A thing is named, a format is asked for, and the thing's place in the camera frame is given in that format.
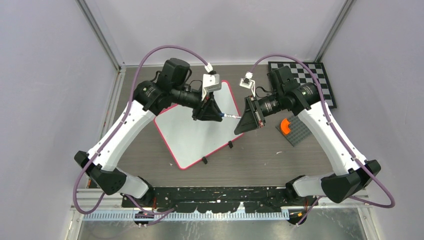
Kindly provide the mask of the white marker blue cap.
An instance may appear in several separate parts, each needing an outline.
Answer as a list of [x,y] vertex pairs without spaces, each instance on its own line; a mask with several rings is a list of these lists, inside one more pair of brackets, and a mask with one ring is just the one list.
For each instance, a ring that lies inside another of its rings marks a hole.
[[227,114],[227,113],[221,113],[220,116],[223,117],[223,118],[234,118],[234,119],[240,119],[241,118],[238,115]]

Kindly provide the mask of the white whiteboard pink rim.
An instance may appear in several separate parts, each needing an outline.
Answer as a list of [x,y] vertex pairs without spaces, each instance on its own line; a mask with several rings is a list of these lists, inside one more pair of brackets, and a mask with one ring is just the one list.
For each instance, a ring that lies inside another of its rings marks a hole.
[[228,81],[222,82],[222,88],[214,92],[214,98],[223,113],[234,117],[225,116],[221,122],[193,120],[191,108],[174,104],[153,120],[181,170],[203,161],[242,136],[234,134],[240,113]]

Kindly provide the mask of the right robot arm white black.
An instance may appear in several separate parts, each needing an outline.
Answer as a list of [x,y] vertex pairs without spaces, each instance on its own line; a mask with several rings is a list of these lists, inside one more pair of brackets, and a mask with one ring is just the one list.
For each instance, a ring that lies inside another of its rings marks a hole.
[[260,99],[245,97],[245,110],[234,134],[239,135],[264,127],[265,118],[282,110],[291,111],[311,131],[327,155],[332,172],[326,175],[301,175],[286,183],[285,198],[291,205],[299,205],[305,197],[324,196],[341,203],[365,189],[381,166],[377,160],[368,160],[354,145],[339,137],[345,134],[330,115],[327,104],[321,102],[318,88],[307,82],[299,84],[289,66],[268,74],[271,94]]

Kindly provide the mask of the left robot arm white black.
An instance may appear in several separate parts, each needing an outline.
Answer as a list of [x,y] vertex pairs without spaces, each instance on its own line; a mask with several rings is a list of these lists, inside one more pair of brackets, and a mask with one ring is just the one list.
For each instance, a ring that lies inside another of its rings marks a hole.
[[153,202],[150,185],[117,165],[142,129],[171,104],[191,108],[195,121],[223,120],[213,94],[222,88],[220,76],[211,65],[205,68],[207,73],[203,75],[201,87],[192,89],[187,83],[192,75],[190,65],[178,58],[168,59],[154,79],[142,81],[136,86],[120,119],[97,146],[75,154],[74,160],[106,195],[130,195],[141,207],[148,207]]

